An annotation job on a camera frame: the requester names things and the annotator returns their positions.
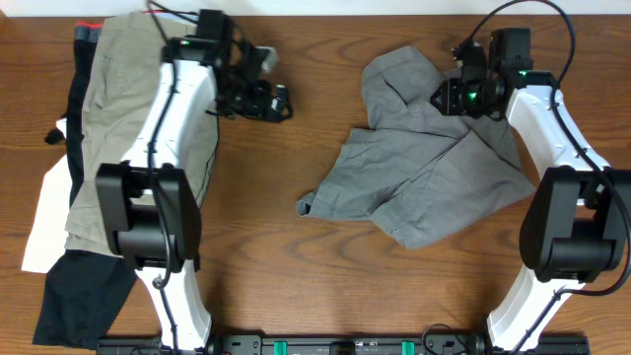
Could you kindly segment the grey shorts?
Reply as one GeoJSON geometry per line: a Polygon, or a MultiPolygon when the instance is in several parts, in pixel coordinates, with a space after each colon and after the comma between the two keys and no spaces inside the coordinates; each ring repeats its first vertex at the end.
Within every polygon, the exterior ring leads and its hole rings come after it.
{"type": "Polygon", "coordinates": [[[368,125],[354,128],[301,217],[371,221],[420,249],[535,191],[506,121],[444,116],[430,103],[446,76],[417,48],[375,58],[362,73],[368,125]]]}

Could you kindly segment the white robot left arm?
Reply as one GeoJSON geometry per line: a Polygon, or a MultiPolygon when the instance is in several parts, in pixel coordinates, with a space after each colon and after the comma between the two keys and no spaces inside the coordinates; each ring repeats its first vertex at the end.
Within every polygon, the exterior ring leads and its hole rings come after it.
{"type": "Polygon", "coordinates": [[[145,283],[162,325],[157,339],[107,339],[100,354],[218,354],[201,300],[201,214],[185,175],[195,131],[209,115],[280,123],[290,92],[261,74],[278,61],[220,10],[202,9],[195,32],[165,36],[160,84],[145,123],[117,164],[101,164],[96,190],[110,251],[145,283]]]}

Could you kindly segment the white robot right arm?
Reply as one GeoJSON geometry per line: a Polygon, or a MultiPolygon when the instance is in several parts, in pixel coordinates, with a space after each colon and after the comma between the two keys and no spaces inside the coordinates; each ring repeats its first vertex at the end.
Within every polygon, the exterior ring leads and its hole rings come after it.
{"type": "Polygon", "coordinates": [[[543,330],[573,295],[603,272],[630,264],[630,173],[594,151],[566,109],[560,80],[536,71],[530,31],[506,28],[487,49],[468,37],[452,50],[460,70],[431,96],[443,115],[507,120],[524,141],[540,182],[520,230],[522,268],[472,341],[471,354],[586,354],[586,339],[543,330]]]}

